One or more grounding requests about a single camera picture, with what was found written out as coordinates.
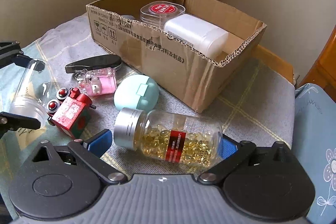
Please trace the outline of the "clear round plastic jar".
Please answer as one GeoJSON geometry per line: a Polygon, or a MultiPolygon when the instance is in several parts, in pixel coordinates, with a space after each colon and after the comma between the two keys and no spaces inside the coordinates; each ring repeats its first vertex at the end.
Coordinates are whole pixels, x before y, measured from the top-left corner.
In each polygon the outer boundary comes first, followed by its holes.
{"type": "Polygon", "coordinates": [[[39,59],[31,60],[19,82],[9,112],[35,118],[43,128],[48,116],[46,104],[51,99],[53,86],[47,63],[39,59]]]}

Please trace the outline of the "red toy train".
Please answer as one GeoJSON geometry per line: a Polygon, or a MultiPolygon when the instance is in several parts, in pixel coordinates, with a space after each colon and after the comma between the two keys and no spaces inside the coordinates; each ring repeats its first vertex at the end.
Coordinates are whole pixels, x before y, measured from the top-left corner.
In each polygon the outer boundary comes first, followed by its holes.
{"type": "Polygon", "coordinates": [[[48,122],[72,139],[79,139],[91,119],[90,108],[96,106],[78,88],[60,88],[56,98],[47,103],[48,122]]]}

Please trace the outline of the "capsule bottle silver cap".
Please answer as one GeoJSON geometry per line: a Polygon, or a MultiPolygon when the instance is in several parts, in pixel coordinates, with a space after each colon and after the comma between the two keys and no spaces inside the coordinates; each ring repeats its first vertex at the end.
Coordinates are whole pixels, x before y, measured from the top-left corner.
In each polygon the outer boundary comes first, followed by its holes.
{"type": "Polygon", "coordinates": [[[123,108],[113,139],[120,147],[169,163],[208,168],[223,160],[222,127],[208,118],[123,108]]]}

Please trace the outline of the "pink clear keychain toy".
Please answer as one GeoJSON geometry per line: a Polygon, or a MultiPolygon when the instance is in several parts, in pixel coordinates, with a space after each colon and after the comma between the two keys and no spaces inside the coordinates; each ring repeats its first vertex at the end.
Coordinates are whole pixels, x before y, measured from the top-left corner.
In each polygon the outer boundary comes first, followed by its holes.
{"type": "Polygon", "coordinates": [[[92,71],[82,70],[76,73],[79,88],[88,96],[114,94],[117,89],[116,70],[108,67],[92,71]]]}

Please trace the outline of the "light blue round case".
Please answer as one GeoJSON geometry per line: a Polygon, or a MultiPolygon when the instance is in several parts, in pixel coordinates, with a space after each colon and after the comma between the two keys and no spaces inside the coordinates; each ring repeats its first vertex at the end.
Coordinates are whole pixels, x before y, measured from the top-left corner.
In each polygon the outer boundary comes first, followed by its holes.
{"type": "Polygon", "coordinates": [[[159,88],[157,83],[145,75],[126,77],[114,93],[114,106],[117,110],[123,108],[151,111],[157,104],[159,88]]]}

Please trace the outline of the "black glossy oval case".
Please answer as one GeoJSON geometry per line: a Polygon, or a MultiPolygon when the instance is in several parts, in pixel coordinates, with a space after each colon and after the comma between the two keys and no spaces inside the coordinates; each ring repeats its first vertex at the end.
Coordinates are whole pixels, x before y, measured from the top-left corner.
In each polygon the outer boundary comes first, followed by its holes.
{"type": "Polygon", "coordinates": [[[122,65],[122,59],[115,54],[105,54],[99,56],[88,57],[69,63],[65,66],[66,73],[78,73],[83,70],[93,71],[103,68],[119,69],[122,65]]]}

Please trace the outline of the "white plastic container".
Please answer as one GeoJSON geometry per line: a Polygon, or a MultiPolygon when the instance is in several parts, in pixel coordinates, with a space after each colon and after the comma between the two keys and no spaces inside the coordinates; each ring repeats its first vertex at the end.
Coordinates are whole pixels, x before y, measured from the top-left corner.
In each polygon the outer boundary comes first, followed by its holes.
{"type": "Polygon", "coordinates": [[[221,54],[229,37],[226,30],[190,14],[168,20],[163,31],[211,59],[221,54]]]}

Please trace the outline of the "clear jar red label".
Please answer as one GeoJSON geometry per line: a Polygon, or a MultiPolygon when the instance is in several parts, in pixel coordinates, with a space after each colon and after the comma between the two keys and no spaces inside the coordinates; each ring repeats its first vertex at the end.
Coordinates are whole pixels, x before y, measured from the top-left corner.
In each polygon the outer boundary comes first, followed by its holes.
{"type": "Polygon", "coordinates": [[[186,11],[183,5],[168,1],[154,1],[140,9],[140,19],[147,25],[163,29],[165,23],[186,11]]]}

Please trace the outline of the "blue grey checked cloth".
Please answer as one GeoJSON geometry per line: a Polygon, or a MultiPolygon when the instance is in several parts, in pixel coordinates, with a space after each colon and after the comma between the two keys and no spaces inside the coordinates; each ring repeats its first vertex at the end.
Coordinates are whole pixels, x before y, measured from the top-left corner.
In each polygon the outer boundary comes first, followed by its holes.
{"type": "MultiPolygon", "coordinates": [[[[65,65],[86,57],[106,52],[91,37],[86,14],[76,17],[47,31],[23,49],[30,57],[48,62],[47,82],[55,88],[76,86],[65,65]]],[[[24,68],[11,64],[1,69],[1,111],[7,112],[17,90],[24,68]]],[[[118,111],[112,97],[93,99],[96,110],[81,137],[88,139],[102,129],[113,130],[118,111]]],[[[209,117],[222,124],[225,135],[236,141],[250,140],[257,146],[272,146],[283,141],[291,147],[294,126],[294,86],[282,75],[270,69],[260,59],[251,57],[240,67],[222,93],[201,114],[197,114],[172,94],[159,88],[156,109],[189,116],[209,117]]],[[[1,196],[13,219],[17,214],[9,199],[9,186],[18,169],[36,145],[49,140],[53,145],[66,145],[70,139],[56,127],[46,126],[32,131],[19,129],[7,132],[1,139],[1,196]]],[[[109,165],[124,172],[134,173],[194,173],[201,170],[185,165],[163,164],[156,160],[136,156],[112,144],[102,157],[109,165]]]]}

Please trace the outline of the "blue floral pillow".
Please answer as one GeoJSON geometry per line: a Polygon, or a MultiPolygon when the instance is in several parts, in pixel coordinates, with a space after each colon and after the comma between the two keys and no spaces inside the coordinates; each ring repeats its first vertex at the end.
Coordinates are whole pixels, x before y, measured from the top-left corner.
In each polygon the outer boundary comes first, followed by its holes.
{"type": "Polygon", "coordinates": [[[335,102],[318,85],[295,90],[292,150],[315,187],[311,223],[335,223],[335,102]]]}

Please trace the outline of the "cardboard box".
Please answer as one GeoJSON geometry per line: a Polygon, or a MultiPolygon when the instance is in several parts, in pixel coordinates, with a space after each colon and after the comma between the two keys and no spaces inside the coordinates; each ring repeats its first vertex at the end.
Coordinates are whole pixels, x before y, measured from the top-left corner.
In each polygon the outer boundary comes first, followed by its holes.
{"type": "Polygon", "coordinates": [[[218,0],[98,0],[86,6],[93,40],[201,113],[259,44],[266,24],[218,0]],[[226,30],[227,44],[209,59],[182,40],[143,23],[140,10],[169,1],[226,30]]]}

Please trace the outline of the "wooden headboard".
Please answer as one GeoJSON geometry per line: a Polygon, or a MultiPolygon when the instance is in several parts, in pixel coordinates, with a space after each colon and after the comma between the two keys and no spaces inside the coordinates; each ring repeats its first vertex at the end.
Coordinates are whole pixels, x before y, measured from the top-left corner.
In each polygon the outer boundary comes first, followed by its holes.
{"type": "Polygon", "coordinates": [[[312,83],[320,86],[333,101],[336,99],[336,28],[325,47],[299,86],[312,83]]]}

